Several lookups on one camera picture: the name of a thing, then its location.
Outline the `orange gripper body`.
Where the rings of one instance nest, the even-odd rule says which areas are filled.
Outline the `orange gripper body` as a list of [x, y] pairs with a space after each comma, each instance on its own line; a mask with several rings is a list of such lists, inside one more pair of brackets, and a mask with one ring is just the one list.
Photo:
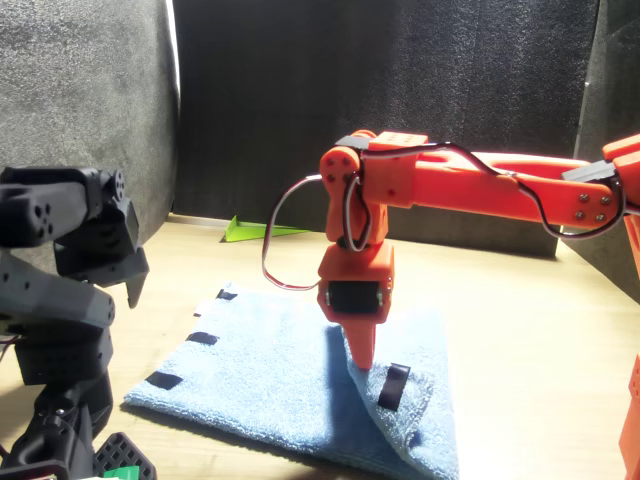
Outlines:
[[388, 242], [355, 252], [330, 245], [320, 263], [317, 300], [330, 322], [384, 323], [394, 289], [394, 248]]

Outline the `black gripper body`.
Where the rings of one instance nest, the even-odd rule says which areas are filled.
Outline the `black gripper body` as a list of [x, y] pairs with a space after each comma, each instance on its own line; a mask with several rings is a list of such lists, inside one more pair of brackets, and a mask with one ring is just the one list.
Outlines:
[[142, 248], [138, 248], [131, 255], [119, 257], [55, 244], [54, 258], [60, 276], [101, 287], [119, 283], [143, 284], [149, 273], [149, 265]]

